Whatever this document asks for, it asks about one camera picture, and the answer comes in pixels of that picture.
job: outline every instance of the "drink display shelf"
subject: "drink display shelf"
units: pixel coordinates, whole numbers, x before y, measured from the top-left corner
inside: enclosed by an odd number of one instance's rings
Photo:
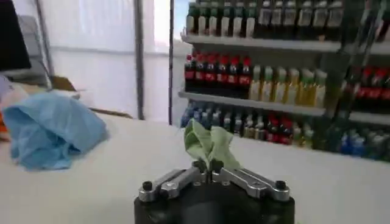
[[[337,52],[341,44],[331,41],[272,40],[237,37],[211,37],[182,33],[182,40],[189,44],[218,44],[225,46],[263,47],[297,51]]]
[[[307,116],[322,116],[325,113],[324,108],[301,107],[282,103],[262,102],[254,100],[237,99],[223,96],[213,96],[198,93],[189,93],[185,91],[179,92],[179,97],[187,98],[195,101],[223,103],[239,107],[250,107],[264,110],[281,111],[286,113],[302,114]]]
[[[356,122],[364,122],[370,124],[390,125],[390,115],[388,114],[372,114],[362,112],[351,112],[349,119]]]

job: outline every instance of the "blue towel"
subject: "blue towel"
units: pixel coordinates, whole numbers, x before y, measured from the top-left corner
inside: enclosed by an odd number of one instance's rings
[[[78,101],[53,93],[30,96],[2,111],[11,157],[29,170],[66,169],[71,156],[105,138],[104,122]]]

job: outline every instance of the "green towel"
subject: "green towel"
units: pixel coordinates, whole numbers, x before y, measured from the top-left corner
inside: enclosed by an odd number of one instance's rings
[[[221,127],[212,127],[211,131],[191,119],[185,128],[185,150],[194,159],[201,159],[209,168],[213,159],[224,162],[228,169],[239,169],[240,164],[229,150],[233,135]]]

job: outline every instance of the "screw head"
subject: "screw head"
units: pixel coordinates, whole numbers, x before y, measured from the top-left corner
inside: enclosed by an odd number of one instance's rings
[[[144,191],[151,191],[153,189],[153,184],[150,181],[145,181],[142,183],[142,188]]]

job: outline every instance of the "white table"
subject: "white table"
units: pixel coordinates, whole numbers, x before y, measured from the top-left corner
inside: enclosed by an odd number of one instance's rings
[[[133,223],[140,184],[190,165],[179,129],[100,117],[110,139],[69,170],[26,172],[0,144],[0,223]],[[302,224],[390,222],[390,164],[250,139],[231,148],[248,169],[287,181]]]

